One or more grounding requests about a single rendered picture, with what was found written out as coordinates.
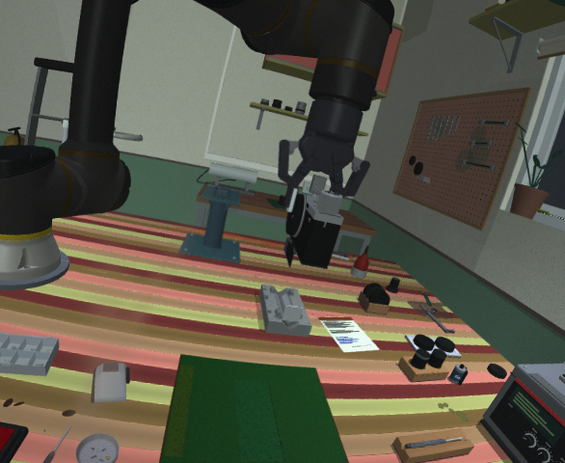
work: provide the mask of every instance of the gray wall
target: gray wall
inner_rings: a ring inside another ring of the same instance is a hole
[[[399,21],[406,0],[393,3]],[[80,11],[81,2],[74,0],[0,2],[0,130],[26,130],[35,57],[74,60]],[[305,124],[266,113],[257,131],[259,112],[249,104],[281,99],[295,108],[301,100],[310,108],[309,82],[263,70],[263,55],[250,50],[239,31],[228,59],[232,32],[230,23],[193,1],[142,0],[133,5],[116,128],[141,134],[144,141],[116,139],[120,151],[202,166],[212,160],[225,162],[259,170],[260,178],[279,180],[279,141],[299,140]],[[68,117],[70,83],[70,74],[49,72],[44,115]],[[361,130],[373,131],[380,104],[381,100],[374,102],[364,114]],[[41,121],[38,135],[61,140],[61,124]],[[358,157],[364,157],[368,142],[369,137],[358,139]],[[296,151],[290,169],[300,160]],[[345,176],[350,173],[347,168]]]
[[[523,166],[520,141],[483,231],[392,193],[423,100],[530,87],[522,126],[532,133],[531,116],[539,110],[538,91],[548,64],[537,59],[536,44],[539,38],[565,35],[565,23],[525,34],[515,70],[507,73],[498,40],[469,25],[486,3],[426,2],[430,20],[421,25],[424,31],[402,43],[390,93],[381,104],[368,147],[371,169],[356,200],[565,330],[565,231],[504,210],[506,193]],[[418,8],[410,6],[406,17],[422,17]],[[508,56],[514,40],[505,41]]]

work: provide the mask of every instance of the shelf bracket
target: shelf bracket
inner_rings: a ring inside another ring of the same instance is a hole
[[[497,31],[498,41],[501,44],[501,49],[503,50],[503,56],[505,56],[505,62],[507,63],[507,71],[512,72],[514,70],[514,65],[516,64],[516,57],[518,56],[518,50],[521,47],[521,40],[523,39],[523,33],[518,29],[514,29],[506,22],[501,21],[498,17],[491,17],[491,21],[493,21],[493,24],[495,24],[495,30]],[[507,53],[505,53],[503,40],[501,39],[501,34],[498,32],[497,26],[502,27],[506,31],[511,32],[516,36],[516,41],[514,42],[514,49],[512,50],[512,56],[510,59],[507,58]]]

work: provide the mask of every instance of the window frame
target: window frame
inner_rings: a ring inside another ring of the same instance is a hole
[[[537,155],[540,163],[546,164],[549,156],[552,154],[552,146],[565,113],[565,55],[554,58],[546,92],[543,96],[540,95],[540,97],[542,98],[542,104],[537,122],[533,127],[533,133],[530,137],[529,132],[525,133],[525,140],[527,142],[526,154],[529,161],[533,155]],[[516,178],[516,183],[529,185],[524,156],[523,165]],[[506,210],[510,210],[513,198],[514,191],[512,189]],[[564,209],[549,204],[543,204],[541,208],[565,219]],[[538,213],[535,214],[533,220],[565,231],[565,221],[555,217]]]

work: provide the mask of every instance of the pegboard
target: pegboard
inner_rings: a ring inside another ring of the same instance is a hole
[[[484,230],[530,90],[422,101],[394,194]]]

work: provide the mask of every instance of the green mat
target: green mat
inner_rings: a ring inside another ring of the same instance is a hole
[[[315,368],[182,355],[160,463],[348,463]]]
[[[271,204],[273,207],[275,207],[276,209],[286,209],[285,206],[279,204],[279,200],[272,200],[270,198],[267,198],[267,202],[269,204]]]

